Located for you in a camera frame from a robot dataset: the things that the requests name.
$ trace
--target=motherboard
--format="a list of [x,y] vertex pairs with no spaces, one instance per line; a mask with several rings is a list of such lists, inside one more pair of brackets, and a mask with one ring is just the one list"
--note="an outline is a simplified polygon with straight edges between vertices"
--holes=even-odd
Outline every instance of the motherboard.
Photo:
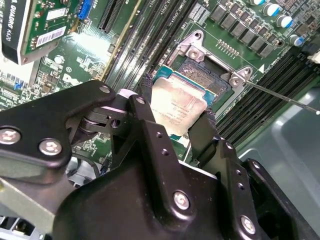
[[[152,110],[165,116],[157,122],[183,125],[167,128],[180,160],[186,160],[186,131],[203,110],[221,122],[248,95],[251,87],[238,82],[259,83],[292,49],[307,52],[317,68],[317,0],[31,0],[24,25],[12,22],[16,4],[0,1],[1,110],[90,80],[136,91],[148,75],[157,90]],[[21,34],[12,45],[7,33],[14,26]],[[318,76],[295,87],[292,97]],[[166,110],[157,104],[163,99]],[[110,136],[99,133],[73,151],[102,164],[112,159]]]

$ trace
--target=green circuit board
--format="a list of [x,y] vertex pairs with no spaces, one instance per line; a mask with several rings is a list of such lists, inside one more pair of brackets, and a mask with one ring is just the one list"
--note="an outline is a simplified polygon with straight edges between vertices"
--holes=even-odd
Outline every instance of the green circuit board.
[[65,4],[59,0],[34,1],[31,5],[34,16],[27,25],[24,52],[31,53],[54,39],[70,34],[79,21],[80,7],[78,0],[66,1]]
[[[134,90],[144,72],[155,75],[176,46],[195,30],[204,33],[203,47],[233,69],[251,66],[254,70],[251,80],[257,82],[292,47],[291,35],[303,36],[308,42],[319,34],[320,4],[316,0],[271,0],[281,6],[281,14],[292,16],[293,25],[286,29],[275,26],[276,17],[264,16],[262,6],[252,6],[241,0],[126,0],[114,14],[112,27],[103,31],[99,25],[108,2],[95,0],[88,19],[79,21],[74,32],[63,37],[59,45],[39,61],[17,68],[1,60],[0,108],[12,108],[90,80],[104,81],[115,90]],[[239,8],[232,13],[235,4]],[[261,56],[259,51],[224,28],[223,18],[214,20],[211,16],[219,5],[225,8],[225,14],[234,15],[235,21],[243,21],[255,38],[262,38],[264,44],[272,46],[271,53]],[[248,12],[258,24],[250,27],[251,20],[241,20],[239,10]],[[259,35],[258,30],[263,27],[267,32]],[[269,35],[275,36],[272,42],[268,42]],[[171,68],[178,70],[185,60],[185,57],[177,57]],[[214,104],[213,109],[227,114],[241,94],[221,109],[233,96],[231,90]],[[185,142],[175,141],[174,147],[178,158],[182,159]],[[98,134],[74,150],[102,163],[111,154],[110,136]]]

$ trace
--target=gray plastic surface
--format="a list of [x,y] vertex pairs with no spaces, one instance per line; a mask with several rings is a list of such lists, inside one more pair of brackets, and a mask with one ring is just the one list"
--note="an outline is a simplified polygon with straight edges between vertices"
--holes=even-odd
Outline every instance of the gray plastic surface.
[[[320,88],[299,101],[320,110]],[[238,155],[259,161],[320,236],[320,115],[291,106]]]

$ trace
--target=blue pcie slot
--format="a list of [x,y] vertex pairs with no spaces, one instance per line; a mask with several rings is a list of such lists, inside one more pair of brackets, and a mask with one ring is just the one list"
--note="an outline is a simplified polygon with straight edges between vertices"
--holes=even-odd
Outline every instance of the blue pcie slot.
[[91,7],[93,4],[93,0],[84,0],[82,4],[81,11],[78,14],[78,18],[84,20],[88,17]]

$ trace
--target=silver screw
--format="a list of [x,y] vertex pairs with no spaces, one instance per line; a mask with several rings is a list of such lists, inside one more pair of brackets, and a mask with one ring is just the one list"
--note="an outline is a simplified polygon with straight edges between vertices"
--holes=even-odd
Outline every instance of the silver screw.
[[145,100],[142,97],[137,97],[136,100],[138,101],[138,103],[140,104],[145,104]]
[[109,88],[107,88],[106,86],[101,86],[101,87],[100,87],[100,90],[101,90],[102,92],[106,93],[106,94],[109,94],[109,93],[110,93]]
[[237,79],[237,78],[233,78],[233,79],[231,79],[230,80],[230,85],[232,86],[232,87],[238,87],[239,86],[239,80]]
[[189,56],[191,59],[196,59],[198,57],[198,53],[196,51],[191,51]]
[[21,135],[14,129],[0,129],[0,144],[11,145],[17,143],[21,139]]
[[253,161],[252,164],[253,164],[253,166],[254,166],[256,169],[259,169],[259,168],[260,168],[259,164],[256,163],[255,161]]
[[39,145],[39,150],[44,155],[47,156],[55,156],[61,153],[62,146],[61,144],[55,139],[47,139],[43,140]]
[[244,229],[249,233],[249,234],[255,234],[256,233],[256,228],[252,221],[247,217],[247,216],[242,216],[241,217],[241,223]]
[[176,191],[173,195],[174,203],[180,208],[181,210],[187,210],[190,206],[189,199],[187,196],[180,192]]

